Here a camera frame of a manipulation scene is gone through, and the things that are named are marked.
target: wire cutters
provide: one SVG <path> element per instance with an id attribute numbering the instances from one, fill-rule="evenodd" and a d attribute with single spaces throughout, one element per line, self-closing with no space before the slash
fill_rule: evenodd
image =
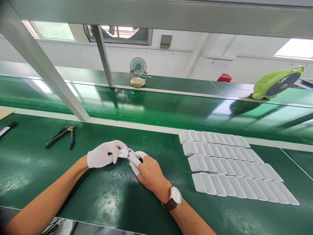
<path id="1" fill-rule="evenodd" d="M 45 149 L 49 148 L 51 144 L 64 136 L 67 132 L 71 132 L 71 142 L 68 149 L 71 149 L 74 144 L 74 128 L 73 124 L 71 126 L 65 126 L 62 130 L 60 130 L 47 144 Z"/>

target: green fan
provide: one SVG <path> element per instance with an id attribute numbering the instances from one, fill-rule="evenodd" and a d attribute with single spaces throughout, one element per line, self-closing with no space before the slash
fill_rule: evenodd
<path id="1" fill-rule="evenodd" d="M 137 57 L 135 59 L 133 59 L 130 63 L 130 83 L 132 86 L 134 87 L 142 87 L 145 85 L 146 83 L 146 79 L 147 79 L 147 65 L 146 62 Z"/>
<path id="2" fill-rule="evenodd" d="M 275 98 L 277 94 L 291 87 L 301 77 L 304 69 L 303 66 L 298 66 L 291 70 L 269 73 L 254 85 L 252 98 L 256 100 Z"/>

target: worker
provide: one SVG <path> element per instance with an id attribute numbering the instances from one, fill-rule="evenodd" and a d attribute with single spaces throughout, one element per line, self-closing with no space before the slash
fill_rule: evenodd
<path id="1" fill-rule="evenodd" d="M 114 140 L 99 145 L 80 158 L 67 172 L 22 209 L 5 227 L 5 235 L 40 235 L 51 223 L 68 197 L 77 180 L 89 169 L 116 163 L 119 149 L 127 146 Z M 142 159 L 130 157 L 129 163 L 137 179 L 152 191 L 170 211 L 184 235 L 216 235 L 198 213 L 182 198 L 162 174 L 157 161 L 144 152 L 136 152 Z M 125 234 L 123 231 L 103 228 L 100 235 Z"/>

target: workbench surface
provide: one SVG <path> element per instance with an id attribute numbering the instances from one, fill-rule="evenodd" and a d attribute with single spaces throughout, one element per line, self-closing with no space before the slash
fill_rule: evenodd
<path id="1" fill-rule="evenodd" d="M 284 179 L 300 206 L 197 193 L 178 135 L 77 122 L 72 150 L 69 135 L 44 149 L 70 121 L 12 114 L 0 121 L 0 128 L 12 121 L 18 125 L 0 140 L 1 206 L 22 209 L 89 150 L 119 139 L 154 157 L 165 177 L 218 235 L 312 234 L 313 181 L 278 148 L 251 146 Z M 302 163 L 310 157 L 312 153 L 299 151 L 293 156 Z M 125 159 L 88 170 L 58 216 L 149 235 L 181 234 Z"/>

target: red object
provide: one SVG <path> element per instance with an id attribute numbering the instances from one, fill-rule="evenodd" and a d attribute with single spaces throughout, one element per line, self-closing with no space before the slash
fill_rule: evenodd
<path id="1" fill-rule="evenodd" d="M 218 78 L 218 82 L 230 82 L 232 79 L 227 73 L 222 73 L 222 75 Z"/>

